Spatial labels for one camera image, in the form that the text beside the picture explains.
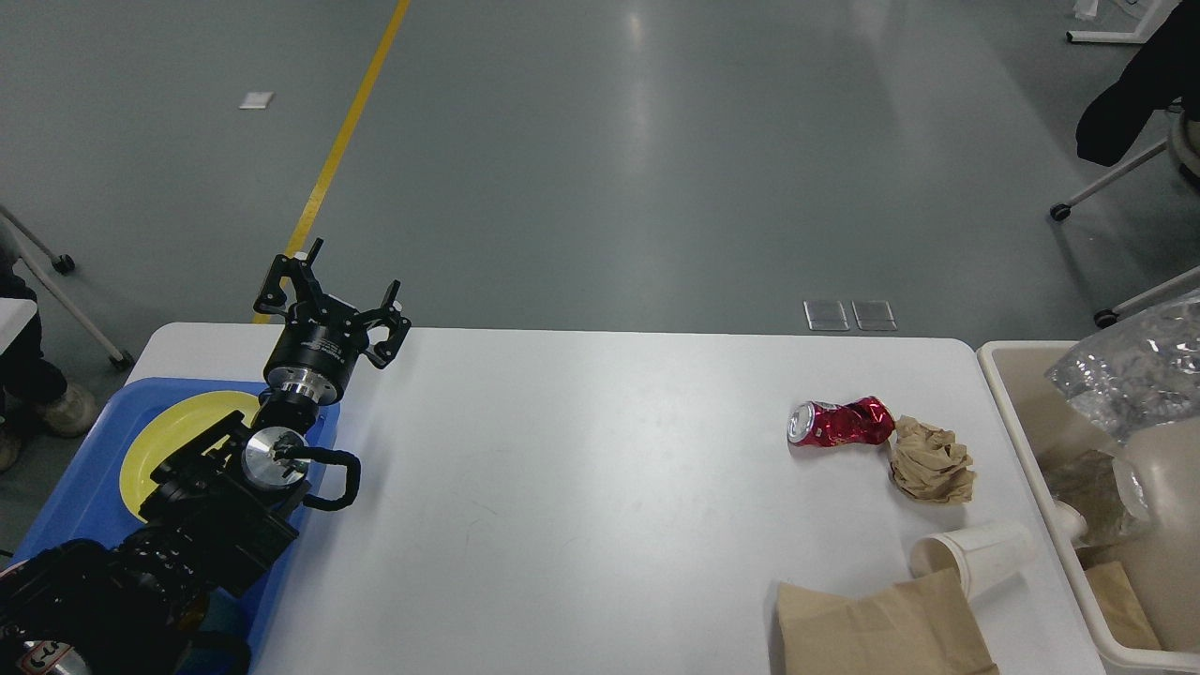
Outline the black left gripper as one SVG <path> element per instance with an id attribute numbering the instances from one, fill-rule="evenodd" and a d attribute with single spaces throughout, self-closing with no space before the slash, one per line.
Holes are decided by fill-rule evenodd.
<path id="1" fill-rule="evenodd" d="M 377 370 L 398 357 L 412 330 L 412 319 L 398 301 L 401 281 L 394 280 L 378 307 L 355 311 L 348 319 L 328 319 L 328 300 L 312 264 L 324 239 L 314 239 L 305 255 L 276 255 L 253 301 L 254 319 L 282 317 L 283 324 L 262 375 L 274 390 L 311 398 L 326 407 L 346 395 L 358 359 Z"/>

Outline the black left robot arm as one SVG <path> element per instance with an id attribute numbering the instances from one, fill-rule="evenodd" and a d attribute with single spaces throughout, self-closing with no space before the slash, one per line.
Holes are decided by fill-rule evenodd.
<path id="1" fill-rule="evenodd" d="M 259 410 L 224 414 L 155 466 L 144 524 L 116 546 L 76 538 L 5 571 L 5 674 L 181 674 L 194 653 L 250 673 L 245 637 L 204 629 L 210 595 L 241 597 L 266 577 L 298 539 L 298 508 L 355 503 L 360 458 L 306 436 L 359 359 L 388 368 L 412 330 L 398 280 L 370 310 L 323 291 L 322 244 L 277 255 L 254 300 L 284 321 Z"/>

